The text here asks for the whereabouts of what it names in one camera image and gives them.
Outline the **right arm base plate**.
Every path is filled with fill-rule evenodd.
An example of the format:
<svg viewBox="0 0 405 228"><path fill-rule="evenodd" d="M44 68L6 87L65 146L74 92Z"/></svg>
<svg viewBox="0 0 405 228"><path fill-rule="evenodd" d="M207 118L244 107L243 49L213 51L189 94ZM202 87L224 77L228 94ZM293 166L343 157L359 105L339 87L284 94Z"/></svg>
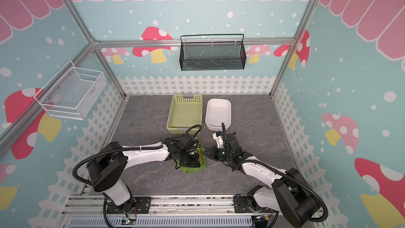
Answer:
<svg viewBox="0 0 405 228"><path fill-rule="evenodd" d="M233 197L235 213L274 213L270 208L260 207L253 197L236 194Z"/></svg>

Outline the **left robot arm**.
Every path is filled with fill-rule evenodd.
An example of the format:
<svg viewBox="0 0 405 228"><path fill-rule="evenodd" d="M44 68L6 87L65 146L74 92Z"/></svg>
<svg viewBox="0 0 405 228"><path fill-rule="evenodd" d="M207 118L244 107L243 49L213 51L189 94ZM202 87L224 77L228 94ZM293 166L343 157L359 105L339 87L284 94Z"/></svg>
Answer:
<svg viewBox="0 0 405 228"><path fill-rule="evenodd" d="M162 138L152 145L124 147L117 141L111 142L99 153L77 163L72 176L91 185L116 206L135 205L131 191L120 179L123 171L140 164L168 160L175 162L175 169L201 167L197 153L200 149L197 135L201 129L201 125L193 125L179 136Z"/></svg>

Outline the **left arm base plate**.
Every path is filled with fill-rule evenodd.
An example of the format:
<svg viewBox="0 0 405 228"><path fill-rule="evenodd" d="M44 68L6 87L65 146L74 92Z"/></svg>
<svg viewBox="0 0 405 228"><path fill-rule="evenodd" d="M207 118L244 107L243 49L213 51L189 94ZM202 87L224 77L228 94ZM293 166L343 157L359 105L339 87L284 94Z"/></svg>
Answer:
<svg viewBox="0 0 405 228"><path fill-rule="evenodd" d="M107 214L148 214L151 200L151 197L132 196L121 205L111 202L107 204Z"/></svg>

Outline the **green paper napkin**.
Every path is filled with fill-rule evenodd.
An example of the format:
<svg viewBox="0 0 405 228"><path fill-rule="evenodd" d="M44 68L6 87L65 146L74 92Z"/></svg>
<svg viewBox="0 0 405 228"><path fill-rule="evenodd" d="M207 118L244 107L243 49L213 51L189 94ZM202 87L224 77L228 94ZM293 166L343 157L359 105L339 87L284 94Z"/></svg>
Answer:
<svg viewBox="0 0 405 228"><path fill-rule="evenodd" d="M202 171L202 170L204 170L206 168L206 162L205 162L205 158L204 158L205 148L199 142L199 140L197 139L196 144L192 147L192 152L189 152L189 153L191 153L191 154L199 153L199 150L201 150L201 153L202 153L201 167L199 167L199 168L185 168L185 167L182 167L182 168L180 168L180 170L182 170L186 174L190 174L190 173L196 173L196 172ZM177 169L177 164L178 164L177 159L175 160L175 163L176 163L175 169Z"/></svg>

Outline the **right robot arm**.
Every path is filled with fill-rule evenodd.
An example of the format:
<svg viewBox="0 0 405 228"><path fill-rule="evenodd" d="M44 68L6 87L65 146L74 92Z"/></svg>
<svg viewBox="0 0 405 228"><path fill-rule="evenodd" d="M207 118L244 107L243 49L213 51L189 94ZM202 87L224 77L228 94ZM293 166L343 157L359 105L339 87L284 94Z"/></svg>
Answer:
<svg viewBox="0 0 405 228"><path fill-rule="evenodd" d="M206 153L208 158L224 163L232 171L254 177L269 187L258 186L250 192L254 205L281 212L295 228L306 222L327 220L326 203L297 169L280 170L243 151L236 134L227 133L224 123L213 138L216 145Z"/></svg>

